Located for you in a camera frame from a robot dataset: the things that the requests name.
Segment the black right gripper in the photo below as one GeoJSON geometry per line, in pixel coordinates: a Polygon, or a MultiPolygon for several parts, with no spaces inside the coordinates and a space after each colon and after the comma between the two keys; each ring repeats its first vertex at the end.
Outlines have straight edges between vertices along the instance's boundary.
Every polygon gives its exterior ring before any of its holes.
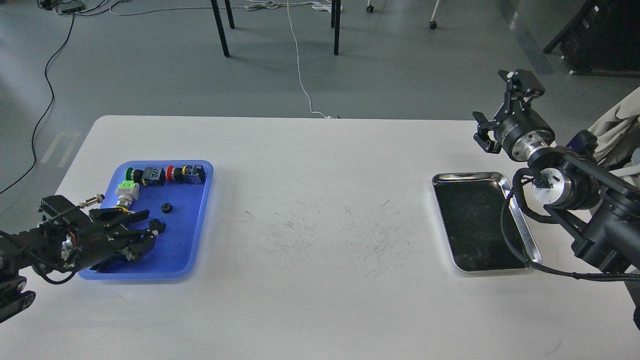
{"type": "Polygon", "coordinates": [[[506,83],[503,105],[494,120],[482,112],[472,112],[477,122],[473,139],[485,153],[499,154],[503,148],[512,161],[526,162],[541,145],[550,146],[555,141],[548,123],[530,109],[533,100],[543,96],[546,89],[529,70],[500,69],[498,75],[506,83]],[[489,136],[491,130],[496,141],[489,136]]]}

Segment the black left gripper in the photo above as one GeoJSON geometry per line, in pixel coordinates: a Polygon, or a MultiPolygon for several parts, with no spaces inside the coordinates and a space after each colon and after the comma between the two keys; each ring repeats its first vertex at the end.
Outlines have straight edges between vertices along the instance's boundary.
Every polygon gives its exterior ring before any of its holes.
{"type": "Polygon", "coordinates": [[[62,267],[67,270],[102,273],[116,264],[135,264],[151,250],[166,223],[149,223],[148,228],[128,229],[128,224],[149,218],[150,210],[124,208],[89,210],[91,224],[74,228],[62,243],[62,267]]]}

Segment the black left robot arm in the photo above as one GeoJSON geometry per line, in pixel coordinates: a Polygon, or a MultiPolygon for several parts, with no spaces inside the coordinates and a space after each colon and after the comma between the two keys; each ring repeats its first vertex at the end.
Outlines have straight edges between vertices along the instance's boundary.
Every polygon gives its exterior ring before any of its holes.
{"type": "Polygon", "coordinates": [[[85,269],[102,271],[115,262],[135,264],[153,250],[166,224],[151,219],[146,228],[132,228],[149,218],[148,210],[125,211],[120,207],[73,208],[35,228],[18,234],[1,233],[1,315],[7,321],[34,303],[26,278],[19,272],[32,268],[52,285],[61,285],[85,269]]]}

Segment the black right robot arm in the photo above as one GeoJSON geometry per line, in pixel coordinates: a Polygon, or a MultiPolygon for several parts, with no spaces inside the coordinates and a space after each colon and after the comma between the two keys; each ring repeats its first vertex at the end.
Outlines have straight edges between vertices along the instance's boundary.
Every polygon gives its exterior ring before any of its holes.
{"type": "Polygon", "coordinates": [[[545,89],[532,71],[500,69],[505,82],[503,104],[491,120],[478,111],[474,141],[486,153],[504,151],[525,163],[512,178],[502,211],[515,202],[537,223],[557,224],[573,239],[571,250],[598,271],[566,272],[534,262],[508,249],[524,264],[551,275],[575,280],[624,282],[634,306],[639,305],[639,274],[629,273],[640,262],[640,205],[637,186],[600,166],[595,160],[597,139],[580,131],[566,146],[554,145],[555,134],[532,108],[545,89]]]}

